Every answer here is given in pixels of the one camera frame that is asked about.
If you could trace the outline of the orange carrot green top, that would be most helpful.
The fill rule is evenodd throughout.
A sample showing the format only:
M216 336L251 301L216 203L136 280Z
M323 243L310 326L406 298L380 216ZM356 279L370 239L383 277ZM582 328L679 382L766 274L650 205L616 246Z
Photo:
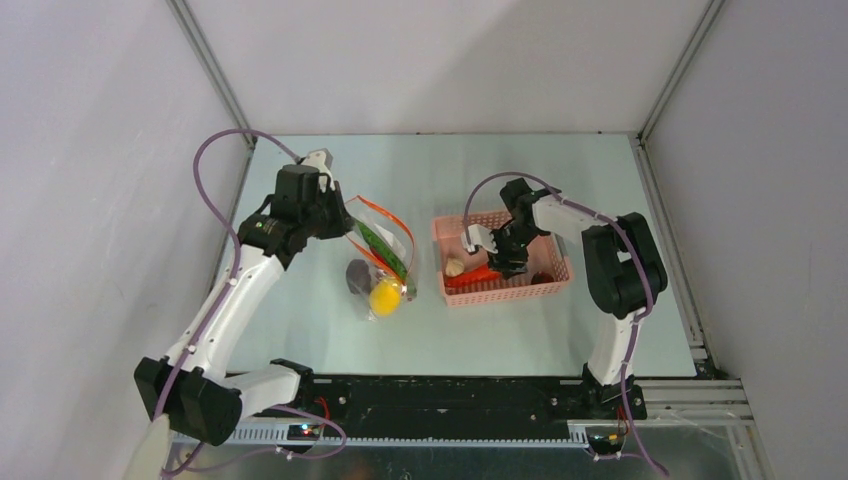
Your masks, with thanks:
M474 270L464 272L457 276L446 277L444 279L444 285L446 288L464 288L479 283L498 281L501 279L502 274L500 272L492 270L488 265L481 265Z

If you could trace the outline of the red strawberry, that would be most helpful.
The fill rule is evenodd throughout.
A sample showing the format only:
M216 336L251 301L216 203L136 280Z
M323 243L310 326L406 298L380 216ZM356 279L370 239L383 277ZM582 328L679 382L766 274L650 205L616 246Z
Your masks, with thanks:
M551 274L549 274L547 272L543 272L543 271L536 272L531 277L531 284L532 285L547 284L547 283L552 283L554 281L555 281L555 278Z

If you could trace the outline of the pink plastic basket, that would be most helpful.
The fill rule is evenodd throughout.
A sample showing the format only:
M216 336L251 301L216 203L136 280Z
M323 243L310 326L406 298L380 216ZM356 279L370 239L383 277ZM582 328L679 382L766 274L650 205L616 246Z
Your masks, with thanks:
M436 281L440 293L450 307L482 305L495 302L529 299L553 295L564 289L574 278L574 269L565 247L553 235L534 239L528 245L528 270L525 274L509 280L479 283L464 288L446 288L444 285L444 265L449 256L457 257L465 263L465 272L481 265L488 265L487 252L469 254L463 249L460 239L463 233L463 216L448 215L436 217L431 223L436 259ZM551 274L555 281L547 284L532 285L531 277L539 271Z

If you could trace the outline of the white garlic bulb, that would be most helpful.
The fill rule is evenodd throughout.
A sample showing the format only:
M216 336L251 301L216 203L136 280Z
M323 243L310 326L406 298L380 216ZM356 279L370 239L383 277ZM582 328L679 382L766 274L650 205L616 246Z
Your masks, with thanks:
M449 256L446 258L444 265L444 275L448 278L455 278L465 272L465 263L462 259Z

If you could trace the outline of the red chili pepper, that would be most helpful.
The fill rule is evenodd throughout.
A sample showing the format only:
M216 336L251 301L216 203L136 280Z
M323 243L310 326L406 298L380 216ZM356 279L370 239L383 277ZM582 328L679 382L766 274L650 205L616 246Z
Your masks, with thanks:
M389 265L388 261L377 251L375 248L369 248L372 255L379 261L380 265L386 267L388 271L393 272L393 268Z

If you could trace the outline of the clear zip bag orange zipper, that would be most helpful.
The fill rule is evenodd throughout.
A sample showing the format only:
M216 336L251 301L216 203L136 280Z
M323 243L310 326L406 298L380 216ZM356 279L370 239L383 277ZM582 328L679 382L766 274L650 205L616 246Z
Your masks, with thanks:
M399 216L361 195L344 206L352 219L345 238L357 253L346 267L347 287L370 321L386 320L418 297L415 236Z

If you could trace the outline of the green cucumber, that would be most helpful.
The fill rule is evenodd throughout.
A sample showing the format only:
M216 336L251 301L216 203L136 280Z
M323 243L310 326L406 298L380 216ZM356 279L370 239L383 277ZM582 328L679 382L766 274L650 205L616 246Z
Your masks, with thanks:
M404 296L408 301L417 298L417 280L414 276L414 248L407 248L403 241L392 231L374 222L355 220L356 232L365 242L366 252L373 247L388 261L393 272L381 266L381 269L394 275L404 285ZM379 263L374 257L373 263Z

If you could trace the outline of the yellow mango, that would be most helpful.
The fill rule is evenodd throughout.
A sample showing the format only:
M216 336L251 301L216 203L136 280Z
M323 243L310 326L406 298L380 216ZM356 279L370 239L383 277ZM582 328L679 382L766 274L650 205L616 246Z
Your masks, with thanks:
M404 299L404 285L394 277L379 280L368 295L371 312L377 317L392 315Z

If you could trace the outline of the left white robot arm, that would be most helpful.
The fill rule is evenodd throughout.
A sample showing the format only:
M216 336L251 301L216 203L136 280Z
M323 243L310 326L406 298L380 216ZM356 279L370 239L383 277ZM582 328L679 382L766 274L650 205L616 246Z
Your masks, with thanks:
M352 227L340 187L319 160L279 170L275 191L240 226L233 264L179 340L159 360L144 357L134 380L151 418L218 446L249 416L280 405L304 416L316 403L310 368L274 360L228 376L236 343L270 288L311 238L345 236Z

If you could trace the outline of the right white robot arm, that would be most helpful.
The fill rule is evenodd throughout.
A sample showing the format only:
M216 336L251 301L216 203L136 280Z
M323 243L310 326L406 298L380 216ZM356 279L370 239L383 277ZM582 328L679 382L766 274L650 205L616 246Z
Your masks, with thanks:
M555 234L582 248L590 296L607 318L586 364L594 383L583 388L581 402L591 416L606 418L622 403L616 385L632 373L640 323L668 285L650 227L639 213L610 217L549 186L534 190L523 178L508 181L500 197L509 220L492 230L468 227L466 238L503 278L526 272L528 247L538 237Z

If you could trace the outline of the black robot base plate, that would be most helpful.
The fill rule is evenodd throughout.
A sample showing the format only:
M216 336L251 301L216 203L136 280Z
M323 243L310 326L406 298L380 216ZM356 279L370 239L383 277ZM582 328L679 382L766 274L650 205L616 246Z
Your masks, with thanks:
M626 394L579 377L317 375L291 407L352 434L552 439L579 421L647 418L642 389Z

